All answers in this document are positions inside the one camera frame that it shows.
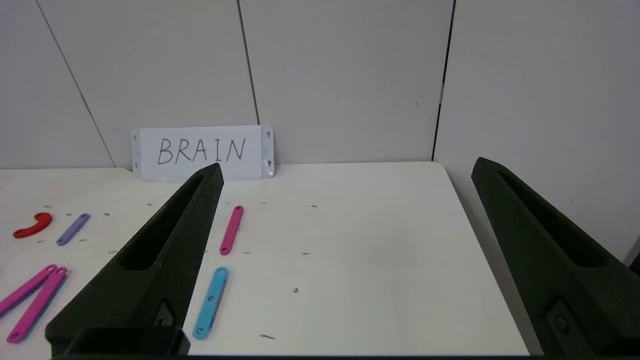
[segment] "wall seam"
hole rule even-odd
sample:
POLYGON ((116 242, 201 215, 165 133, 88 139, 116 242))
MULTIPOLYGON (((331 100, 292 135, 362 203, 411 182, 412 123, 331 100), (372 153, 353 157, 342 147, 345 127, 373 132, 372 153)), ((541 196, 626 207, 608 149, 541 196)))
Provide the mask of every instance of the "wall seam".
POLYGON ((86 103, 86 99, 84 98, 84 94, 82 93, 82 90, 80 90, 80 86, 78 85, 76 77, 75 77, 74 73, 71 71, 71 66, 69 66, 69 62, 67 61, 67 57, 62 52, 62 48, 60 47, 60 43, 58 43, 58 39, 56 38, 56 35, 53 33, 53 29, 51 28, 51 25, 49 24, 49 20, 47 20, 46 15, 44 15, 44 11, 42 10, 42 6, 40 6, 40 2, 38 0, 35 0, 35 2, 36 2, 36 5, 38 5, 38 9, 40 9, 40 13, 42 14, 42 17, 44 18, 44 22, 47 24, 47 27, 49 28, 49 32, 51 33, 51 36, 53 37, 53 41, 56 43, 56 46, 58 47, 58 51, 60 52, 60 55, 62 55, 62 60, 64 60, 65 65, 67 66, 67 69, 69 70, 69 74, 71 74, 71 78, 74 80, 74 84, 76 84, 76 89, 78 90, 78 93, 80 94, 80 98, 82 99, 82 102, 84 104, 84 108, 89 113, 89 116, 91 117, 91 120, 93 121, 93 126, 95 126, 95 129, 98 131, 98 135, 100 136, 100 139, 102 140, 102 144, 104 145, 104 149, 107 150, 107 155, 109 155, 109 159, 111 159, 111 163, 113 164, 113 167, 117 167, 115 161, 113 161, 113 157, 111 156, 111 152, 109 152, 109 147, 107 147, 107 143, 104 141, 104 137, 102 136, 102 133, 100 132, 100 128, 98 127, 98 124, 95 122, 95 118, 93 117, 93 113, 91 112, 91 109, 89 109, 89 105, 87 105, 87 103, 86 103))
POLYGON ((258 112, 258 101, 255 98, 255 87, 253 85, 253 72, 251 71, 251 60, 249 60, 249 48, 246 45, 246 33, 244 32, 244 20, 240 0, 236 0, 238 6, 238 17, 240 18, 240 28, 242 29, 242 41, 244 44, 244 55, 246 56, 246 67, 249 70, 249 82, 251 83, 251 95, 253 96, 253 108, 255 109, 255 119, 260 125, 260 113, 258 112))
POLYGON ((438 140, 438 128, 440 127, 440 111, 442 110, 442 97, 444 96, 444 84, 447 79, 447 66, 449 64, 449 49, 451 48, 451 33, 453 32, 453 18, 456 15, 456 1, 453 0, 453 6, 451 7, 451 22, 449 23, 449 38, 447 39, 447 52, 444 58, 444 69, 442 70, 442 85, 440 87, 440 104, 438 104, 438 115, 436 117, 436 130, 433 135, 433 148, 431 150, 431 161, 435 161, 436 158, 436 142, 438 140))

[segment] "table surface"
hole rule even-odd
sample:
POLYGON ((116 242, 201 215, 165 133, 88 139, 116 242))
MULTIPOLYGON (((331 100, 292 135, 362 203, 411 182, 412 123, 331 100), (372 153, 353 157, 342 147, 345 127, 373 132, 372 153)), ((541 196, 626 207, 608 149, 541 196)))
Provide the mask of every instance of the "table surface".
MULTIPOLYGON (((70 270, 25 341, 0 340, 0 358, 48 359, 45 325, 180 184, 120 168, 0 170, 0 298, 48 264, 70 270), (49 227, 13 238, 41 211, 49 227), (92 217, 57 246, 81 213, 92 217)), ((3 339, 33 297, 0 319, 3 339)), ((271 179, 227 181, 184 332, 190 354, 528 354, 444 167, 430 162, 282 165, 271 179), (238 204, 236 242, 221 256, 238 204), (196 340, 219 266, 227 287, 196 340)))

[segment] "white sign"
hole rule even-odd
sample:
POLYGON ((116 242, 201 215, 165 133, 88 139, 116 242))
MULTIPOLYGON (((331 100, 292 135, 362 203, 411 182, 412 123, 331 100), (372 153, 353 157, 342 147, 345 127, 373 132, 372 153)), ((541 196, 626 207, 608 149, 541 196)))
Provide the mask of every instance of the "white sign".
POLYGON ((146 181, 184 180, 219 163, 225 180, 274 174, 271 126, 175 127, 131 133, 133 172, 146 181))

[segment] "pink plastic bar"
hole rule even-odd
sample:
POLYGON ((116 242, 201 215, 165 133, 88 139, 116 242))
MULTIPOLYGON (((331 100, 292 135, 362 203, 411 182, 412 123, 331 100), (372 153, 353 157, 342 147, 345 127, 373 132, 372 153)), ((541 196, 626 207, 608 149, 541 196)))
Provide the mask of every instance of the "pink plastic bar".
POLYGON ((47 265, 41 272, 38 272, 34 277, 30 278, 29 281, 25 282, 21 287, 15 290, 13 293, 10 293, 9 296, 0 301, 0 316, 3 316, 4 313, 9 311, 14 305, 18 304, 20 301, 24 300, 25 297, 29 296, 31 292, 42 285, 43 282, 47 280, 49 275, 56 271, 58 267, 54 264, 47 265))
POLYGON ((44 283, 44 286, 42 286, 42 290, 40 290, 36 299, 29 305, 27 311, 24 312, 24 315, 22 315, 18 323, 15 324, 11 334, 7 337, 6 341, 8 343, 19 343, 29 334, 30 328, 47 308, 51 298, 56 294, 58 286, 60 286, 60 283, 64 280, 66 273, 67 268, 61 267, 49 276, 49 279, 44 283))
POLYGON ((236 233, 238 232, 240 219, 242 219, 243 213, 244 208, 242 206, 238 205, 234 207, 234 212, 231 213, 231 219, 229 220, 229 226, 227 226, 225 237, 224 239, 222 239, 222 244, 220 245, 221 255, 227 255, 229 252, 231 252, 231 248, 234 246, 234 240, 236 239, 236 233))

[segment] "purple plastic bar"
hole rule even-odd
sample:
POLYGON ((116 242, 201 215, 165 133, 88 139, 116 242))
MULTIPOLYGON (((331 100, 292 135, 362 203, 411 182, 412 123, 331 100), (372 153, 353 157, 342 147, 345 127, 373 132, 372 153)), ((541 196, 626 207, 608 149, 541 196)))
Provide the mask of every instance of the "purple plastic bar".
POLYGON ((58 244, 58 246, 62 246, 62 245, 66 245, 71 238, 74 237, 74 235, 78 232, 78 230, 80 230, 80 228, 82 228, 82 226, 84 225, 84 223, 89 220, 91 216, 87 213, 84 213, 82 215, 80 215, 76 221, 74 221, 73 224, 71 224, 71 226, 62 234, 62 236, 60 236, 60 239, 58 239, 58 241, 56 241, 56 243, 58 244))

